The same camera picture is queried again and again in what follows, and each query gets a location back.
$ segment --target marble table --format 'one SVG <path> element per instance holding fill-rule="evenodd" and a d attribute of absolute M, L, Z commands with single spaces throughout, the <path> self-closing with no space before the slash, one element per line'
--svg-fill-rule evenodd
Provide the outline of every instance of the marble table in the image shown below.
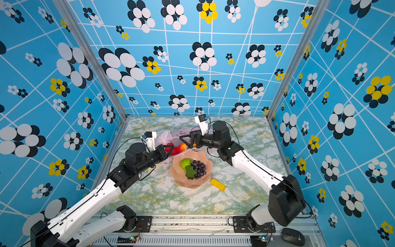
<path fill-rule="evenodd" d="M 211 118 L 211 121 L 215 120 L 232 125 L 239 137 L 240 145 L 262 164 L 286 174 L 285 165 L 265 117 Z M 138 137 L 145 131 L 156 131 L 160 135 L 166 130 L 195 126 L 198 124 L 193 117 L 132 117 L 121 143 L 128 138 Z M 237 141 L 231 128 L 230 132 L 232 140 Z M 136 141 L 139 140 L 130 140 L 119 149 L 111 169 L 119 164 L 125 157 L 125 151 Z M 215 149 L 210 150 L 210 153 L 218 155 Z M 104 206 L 99 213 L 110 214 L 117 207 L 127 205 L 137 214 L 246 214 L 254 206 L 267 203 L 268 195 L 249 176 L 220 158 L 206 155 L 213 162 L 211 177 L 226 186 L 225 192 L 210 182 L 197 189 L 179 187 L 169 173 L 173 162 L 162 162 L 156 165 L 150 176 L 136 182 L 125 193 Z"/>

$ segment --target scalloped bowl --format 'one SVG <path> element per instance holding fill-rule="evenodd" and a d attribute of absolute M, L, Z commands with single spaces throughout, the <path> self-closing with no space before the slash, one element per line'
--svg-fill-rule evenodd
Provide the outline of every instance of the scalloped bowl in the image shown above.
<path fill-rule="evenodd" d="M 180 167 L 180 163 L 183 159 L 190 158 L 191 160 L 200 160 L 206 165 L 206 175 L 199 179 L 190 180 L 185 176 L 185 171 Z M 213 168 L 213 163 L 206 156 L 204 151 L 195 152 L 193 149 L 179 154 L 173 159 L 173 166 L 170 168 L 170 174 L 173 176 L 176 185 L 189 188 L 196 189 L 200 185 L 209 181 L 211 178 L 211 169 Z"/>

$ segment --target bunch of grapes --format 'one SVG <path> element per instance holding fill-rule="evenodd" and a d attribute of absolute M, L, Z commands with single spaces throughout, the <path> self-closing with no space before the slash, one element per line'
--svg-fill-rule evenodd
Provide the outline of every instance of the bunch of grapes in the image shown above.
<path fill-rule="evenodd" d="M 197 174 L 195 174 L 195 179 L 199 179 L 201 177 L 203 177 L 204 175 L 207 174 L 206 172 L 206 165 L 202 162 L 200 162 L 199 160 L 194 160 L 191 163 L 191 166 L 194 167 L 194 170 L 197 172 Z"/>

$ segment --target peach colored plate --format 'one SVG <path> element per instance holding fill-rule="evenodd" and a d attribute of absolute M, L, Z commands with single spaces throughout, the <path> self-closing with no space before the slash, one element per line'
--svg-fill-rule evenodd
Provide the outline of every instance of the peach colored plate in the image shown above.
<path fill-rule="evenodd" d="M 170 168 L 170 174 L 173 176 L 175 183 L 178 186 L 196 189 L 211 178 L 211 169 L 213 168 L 213 163 L 211 160 L 207 159 L 206 153 L 204 151 L 195 152 L 194 150 L 195 149 L 191 149 L 185 153 L 179 154 L 173 159 L 173 166 Z M 199 179 L 188 179 L 185 176 L 185 171 L 180 167 L 181 161 L 185 158 L 190 158 L 191 160 L 200 160 L 200 162 L 206 165 L 207 174 Z"/>

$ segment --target black mounting plate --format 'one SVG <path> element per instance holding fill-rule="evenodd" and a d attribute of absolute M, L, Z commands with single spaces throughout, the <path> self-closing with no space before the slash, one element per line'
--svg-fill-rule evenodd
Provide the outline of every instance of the black mounting plate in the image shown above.
<path fill-rule="evenodd" d="M 137 218 L 136 224 L 140 223 L 143 226 L 143 228 L 140 230 L 140 232 L 149 232 L 149 230 L 151 229 L 152 216 L 136 216 L 136 218 Z M 123 230 L 119 230 L 116 232 L 125 233 Z M 138 233 L 139 226 L 136 225 L 136 227 L 131 232 L 128 232 L 128 233 L 132 233 L 132 232 Z"/>
<path fill-rule="evenodd" d="M 276 228 L 274 224 L 267 223 L 266 226 L 269 228 L 269 233 L 275 233 Z M 267 233 L 267 228 L 263 227 L 259 232 L 253 232 L 248 228 L 247 217 L 246 216 L 233 216 L 233 230 L 235 233 L 254 233 L 261 235 L 261 233 Z"/>

